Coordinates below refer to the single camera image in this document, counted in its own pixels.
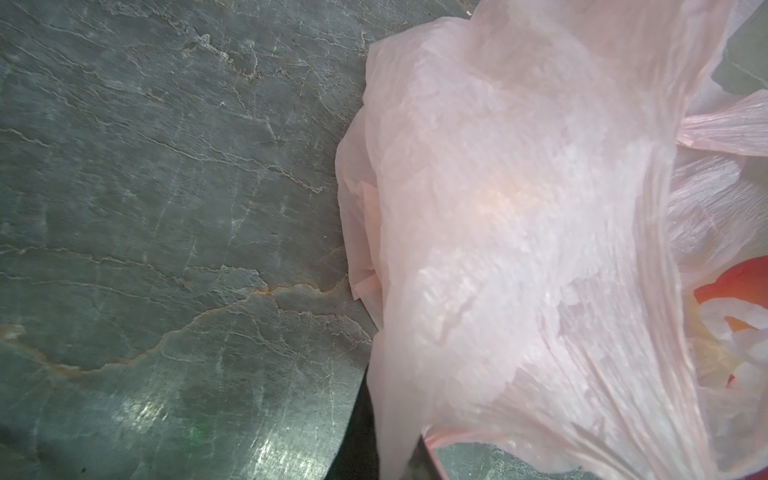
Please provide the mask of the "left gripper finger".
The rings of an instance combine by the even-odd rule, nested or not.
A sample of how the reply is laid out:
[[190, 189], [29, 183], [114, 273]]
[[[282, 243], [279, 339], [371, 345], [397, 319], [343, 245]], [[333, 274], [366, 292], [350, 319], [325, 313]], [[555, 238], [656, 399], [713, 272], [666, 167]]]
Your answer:
[[[345, 434], [325, 474], [325, 480], [379, 478], [374, 413], [367, 386], [367, 375], [368, 369], [365, 369]], [[440, 462], [436, 454], [420, 438], [403, 472], [402, 479], [439, 480], [440, 478]]]

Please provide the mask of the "pink plastic bag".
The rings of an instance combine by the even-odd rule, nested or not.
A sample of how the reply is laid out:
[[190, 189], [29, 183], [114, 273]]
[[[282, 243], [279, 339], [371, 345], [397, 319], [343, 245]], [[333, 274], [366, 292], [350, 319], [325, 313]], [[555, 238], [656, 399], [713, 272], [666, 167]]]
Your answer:
[[767, 224], [753, 1], [482, 1], [373, 43], [336, 175], [379, 477], [419, 439], [547, 473], [767, 466], [767, 307], [694, 291]]

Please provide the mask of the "red flower-shaped plate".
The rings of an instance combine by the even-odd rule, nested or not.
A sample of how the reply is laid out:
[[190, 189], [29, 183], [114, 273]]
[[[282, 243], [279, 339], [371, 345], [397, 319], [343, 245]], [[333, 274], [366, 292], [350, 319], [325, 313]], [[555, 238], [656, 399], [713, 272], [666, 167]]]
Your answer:
[[741, 262], [724, 273], [713, 283], [694, 291], [699, 304], [719, 298], [735, 298], [767, 307], [768, 256]]

